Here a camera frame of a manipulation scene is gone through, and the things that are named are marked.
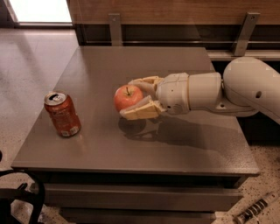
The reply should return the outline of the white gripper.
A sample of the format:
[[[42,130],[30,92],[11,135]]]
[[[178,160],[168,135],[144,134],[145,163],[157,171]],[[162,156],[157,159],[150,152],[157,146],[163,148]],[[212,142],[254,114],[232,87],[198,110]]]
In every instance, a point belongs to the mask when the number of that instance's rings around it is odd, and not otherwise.
[[[186,114],[190,111],[188,81],[187,73],[172,73],[164,79],[149,76],[131,80],[129,85],[137,86],[148,96],[135,105],[122,109],[119,114],[127,120],[156,118],[165,111],[171,115]]]

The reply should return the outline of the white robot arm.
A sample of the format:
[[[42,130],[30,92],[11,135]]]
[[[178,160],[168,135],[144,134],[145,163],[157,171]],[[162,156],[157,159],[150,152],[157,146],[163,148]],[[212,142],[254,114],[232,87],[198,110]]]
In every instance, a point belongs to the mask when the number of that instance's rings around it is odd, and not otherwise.
[[[232,60],[223,73],[172,73],[132,80],[147,95],[120,111],[127,120],[156,118],[205,110],[224,116],[258,112],[280,123],[280,73],[259,59]]]

